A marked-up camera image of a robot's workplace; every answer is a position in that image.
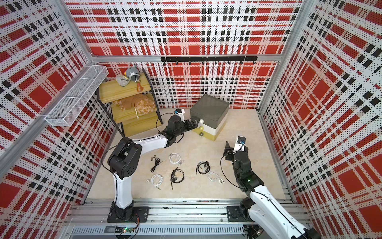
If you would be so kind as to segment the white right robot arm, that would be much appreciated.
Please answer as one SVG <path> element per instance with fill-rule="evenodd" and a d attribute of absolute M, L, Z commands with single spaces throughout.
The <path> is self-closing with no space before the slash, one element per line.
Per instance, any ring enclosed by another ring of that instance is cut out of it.
<path fill-rule="evenodd" d="M 247 195 L 239 206 L 243 218 L 257 223 L 273 239 L 320 239 L 314 228 L 307 229 L 284 209 L 252 170 L 245 140 L 240 136 L 234 147 L 226 142 L 222 157 L 232 163 L 233 186 Z"/>

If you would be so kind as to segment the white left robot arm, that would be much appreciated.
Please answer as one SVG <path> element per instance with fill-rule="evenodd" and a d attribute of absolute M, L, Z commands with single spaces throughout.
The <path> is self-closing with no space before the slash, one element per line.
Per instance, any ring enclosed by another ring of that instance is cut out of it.
<path fill-rule="evenodd" d="M 113 175 L 115 196 L 112 201 L 107 222 L 142 222 L 147 221 L 149 207 L 135 207 L 132 198 L 132 176 L 138 168 L 140 156 L 178 143 L 177 137 L 197 128 L 196 120 L 185 120 L 181 113 L 172 115 L 166 128 L 154 136 L 144 139 L 124 137 L 111 153 L 107 164 Z"/>

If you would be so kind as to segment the white drawer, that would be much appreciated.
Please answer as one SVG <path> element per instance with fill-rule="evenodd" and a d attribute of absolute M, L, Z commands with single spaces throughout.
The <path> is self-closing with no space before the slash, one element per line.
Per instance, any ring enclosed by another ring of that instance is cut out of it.
<path fill-rule="evenodd" d="M 223 127 L 225 126 L 227 118 L 228 118 L 228 115 L 226 115 L 222 119 L 222 121 L 218 124 L 218 126 L 216 128 L 212 128 L 212 127 L 206 125 L 204 123 L 204 120 L 200 119 L 198 122 L 198 129 L 201 130 L 203 134 L 208 133 L 210 135 L 217 136 L 221 132 Z"/>

